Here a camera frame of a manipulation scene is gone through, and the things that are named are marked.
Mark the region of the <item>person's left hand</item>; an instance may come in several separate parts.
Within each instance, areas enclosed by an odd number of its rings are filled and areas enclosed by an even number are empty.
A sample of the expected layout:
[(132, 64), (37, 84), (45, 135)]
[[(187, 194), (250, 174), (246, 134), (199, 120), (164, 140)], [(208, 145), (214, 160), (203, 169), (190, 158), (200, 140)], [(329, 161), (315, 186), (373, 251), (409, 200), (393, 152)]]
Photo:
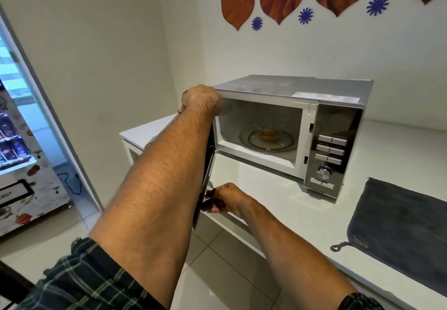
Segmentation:
[(197, 108), (200, 111), (209, 113), (212, 117), (216, 117), (221, 113), (222, 101), (219, 93), (212, 86), (203, 84), (190, 87), (182, 93), (181, 106), (185, 106), (185, 110), (189, 108)]

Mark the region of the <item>person's right hand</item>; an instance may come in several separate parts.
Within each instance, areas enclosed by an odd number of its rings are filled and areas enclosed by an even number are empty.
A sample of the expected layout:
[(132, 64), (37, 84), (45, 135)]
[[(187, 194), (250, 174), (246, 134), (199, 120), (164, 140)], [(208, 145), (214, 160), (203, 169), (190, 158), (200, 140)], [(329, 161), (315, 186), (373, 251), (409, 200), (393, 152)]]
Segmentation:
[(240, 219), (245, 219), (259, 203), (234, 183), (226, 183), (224, 185), (231, 185), (231, 192), (225, 197), (205, 197), (201, 211), (208, 213), (232, 213)]

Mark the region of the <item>black microwave door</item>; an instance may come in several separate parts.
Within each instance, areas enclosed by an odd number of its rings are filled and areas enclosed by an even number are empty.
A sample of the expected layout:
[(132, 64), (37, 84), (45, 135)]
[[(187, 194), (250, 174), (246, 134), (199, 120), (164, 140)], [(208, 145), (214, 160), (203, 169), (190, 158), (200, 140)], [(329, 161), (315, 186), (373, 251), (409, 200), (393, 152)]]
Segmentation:
[(218, 121), (218, 117), (215, 117), (213, 120), (213, 123), (211, 125), (208, 139), (207, 139), (203, 181), (202, 181), (200, 192), (198, 195), (197, 204), (195, 206), (194, 213), (193, 213), (192, 230), (195, 230), (197, 227), (198, 219), (200, 217), (202, 203), (205, 199), (205, 195), (207, 192), (207, 187), (208, 187), (208, 183), (209, 183), (209, 179), (210, 179), (210, 174), (211, 174), (211, 171), (213, 168), (213, 163), (214, 163), (214, 158), (215, 158), (215, 150), (216, 150), (215, 135), (216, 135), (217, 121)]

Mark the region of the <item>person's left forearm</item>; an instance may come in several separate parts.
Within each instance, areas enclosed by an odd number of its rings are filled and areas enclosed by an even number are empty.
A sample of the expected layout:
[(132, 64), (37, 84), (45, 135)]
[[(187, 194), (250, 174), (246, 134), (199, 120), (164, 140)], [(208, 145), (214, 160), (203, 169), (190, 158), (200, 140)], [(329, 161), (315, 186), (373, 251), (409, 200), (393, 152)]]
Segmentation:
[(186, 261), (215, 110), (187, 107), (140, 155), (89, 233), (169, 309)]

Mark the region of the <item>person's right forearm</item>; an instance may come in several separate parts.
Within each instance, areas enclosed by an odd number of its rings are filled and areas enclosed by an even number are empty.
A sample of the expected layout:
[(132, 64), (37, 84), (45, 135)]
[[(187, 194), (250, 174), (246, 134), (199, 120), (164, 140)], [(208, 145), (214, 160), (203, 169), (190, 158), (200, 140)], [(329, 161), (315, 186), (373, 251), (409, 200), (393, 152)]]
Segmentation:
[(338, 310), (356, 291), (320, 251), (256, 200), (249, 198), (241, 204), (239, 213), (259, 242), (277, 282), (300, 310)]

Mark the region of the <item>glass microwave turntable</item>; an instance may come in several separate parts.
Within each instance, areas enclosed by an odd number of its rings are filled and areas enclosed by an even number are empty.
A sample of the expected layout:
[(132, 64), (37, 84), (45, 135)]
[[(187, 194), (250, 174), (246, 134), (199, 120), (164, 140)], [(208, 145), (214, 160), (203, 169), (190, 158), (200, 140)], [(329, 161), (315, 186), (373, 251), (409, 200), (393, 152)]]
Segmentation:
[(281, 153), (294, 150), (298, 142), (287, 132), (278, 132), (273, 139), (265, 140), (260, 132), (244, 129), (239, 134), (239, 140), (248, 149), (261, 153)]

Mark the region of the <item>clear glass bowl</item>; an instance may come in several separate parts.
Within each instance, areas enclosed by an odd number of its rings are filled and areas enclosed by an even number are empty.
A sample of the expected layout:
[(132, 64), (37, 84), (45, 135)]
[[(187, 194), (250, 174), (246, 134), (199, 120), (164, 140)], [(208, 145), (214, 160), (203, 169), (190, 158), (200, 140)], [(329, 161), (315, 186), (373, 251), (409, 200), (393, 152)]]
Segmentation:
[(274, 142), (280, 137), (285, 123), (276, 118), (260, 118), (254, 123), (256, 132), (263, 141)]

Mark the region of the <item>silver microwave oven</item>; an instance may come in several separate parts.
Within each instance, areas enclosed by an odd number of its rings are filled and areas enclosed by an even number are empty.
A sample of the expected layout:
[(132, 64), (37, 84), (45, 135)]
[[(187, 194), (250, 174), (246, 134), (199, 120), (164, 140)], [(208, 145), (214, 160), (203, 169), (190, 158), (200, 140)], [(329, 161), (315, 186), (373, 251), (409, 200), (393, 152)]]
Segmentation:
[[(222, 110), (216, 123), (216, 150), (251, 165), (295, 177), (304, 187), (336, 200), (370, 93), (372, 80), (248, 75), (214, 86)], [(261, 153), (239, 140), (244, 129), (256, 130), (260, 118), (285, 123), (298, 147), (281, 153)], [(332, 169), (321, 180), (319, 166)]]

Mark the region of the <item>green plaid shirt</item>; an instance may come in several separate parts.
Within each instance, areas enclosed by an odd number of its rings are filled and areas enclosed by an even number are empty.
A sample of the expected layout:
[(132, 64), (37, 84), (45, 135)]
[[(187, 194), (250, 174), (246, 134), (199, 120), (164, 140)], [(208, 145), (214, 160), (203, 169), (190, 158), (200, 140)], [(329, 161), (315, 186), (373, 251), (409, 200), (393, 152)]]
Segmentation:
[(76, 239), (19, 310), (167, 310), (92, 239)]

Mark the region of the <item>white vending machine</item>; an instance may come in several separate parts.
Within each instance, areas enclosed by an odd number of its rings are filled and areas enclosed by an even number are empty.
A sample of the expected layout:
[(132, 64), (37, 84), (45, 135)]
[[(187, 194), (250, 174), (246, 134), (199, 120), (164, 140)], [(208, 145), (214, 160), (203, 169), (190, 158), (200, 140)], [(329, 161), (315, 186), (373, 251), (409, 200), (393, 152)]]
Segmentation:
[(99, 201), (0, 4), (0, 238)]

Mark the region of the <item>grey towel with loop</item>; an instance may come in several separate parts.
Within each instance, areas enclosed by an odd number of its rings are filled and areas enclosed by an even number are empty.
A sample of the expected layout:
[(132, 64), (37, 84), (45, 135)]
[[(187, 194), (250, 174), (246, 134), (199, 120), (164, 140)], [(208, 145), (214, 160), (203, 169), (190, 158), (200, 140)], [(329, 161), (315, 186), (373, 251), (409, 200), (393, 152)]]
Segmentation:
[(352, 246), (447, 297), (447, 201), (369, 178), (347, 228)]

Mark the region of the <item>large blue flower sticker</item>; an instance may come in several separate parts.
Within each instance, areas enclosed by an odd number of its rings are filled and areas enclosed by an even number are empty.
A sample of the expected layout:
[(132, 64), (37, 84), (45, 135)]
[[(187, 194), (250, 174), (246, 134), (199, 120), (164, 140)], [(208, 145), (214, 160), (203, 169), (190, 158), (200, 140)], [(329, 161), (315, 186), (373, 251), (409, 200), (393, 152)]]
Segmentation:
[(389, 0), (371, 0), (366, 7), (366, 13), (369, 16), (378, 16), (383, 14), (389, 6)]

